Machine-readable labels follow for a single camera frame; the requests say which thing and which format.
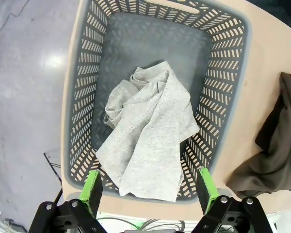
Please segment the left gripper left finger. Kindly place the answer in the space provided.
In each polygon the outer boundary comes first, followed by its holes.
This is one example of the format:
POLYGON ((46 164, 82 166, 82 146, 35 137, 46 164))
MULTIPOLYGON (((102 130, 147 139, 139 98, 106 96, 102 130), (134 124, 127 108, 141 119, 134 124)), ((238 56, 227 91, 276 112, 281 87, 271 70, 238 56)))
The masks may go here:
POLYGON ((45 201, 36 211, 30 233, 66 233, 80 229, 82 233, 103 233, 104 228, 96 219, 103 186, 99 171, 91 171, 79 198, 61 205, 45 201))

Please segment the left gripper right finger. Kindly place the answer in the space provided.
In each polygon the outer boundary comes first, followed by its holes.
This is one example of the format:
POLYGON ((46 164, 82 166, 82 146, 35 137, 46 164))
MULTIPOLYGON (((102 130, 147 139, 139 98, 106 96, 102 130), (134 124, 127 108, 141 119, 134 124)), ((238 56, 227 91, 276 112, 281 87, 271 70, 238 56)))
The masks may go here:
POLYGON ((193 233, 218 233, 227 225, 232 233, 272 233, 272 227, 256 197, 241 201, 220 195, 207 168, 197 170, 197 195, 203 216, 193 233))

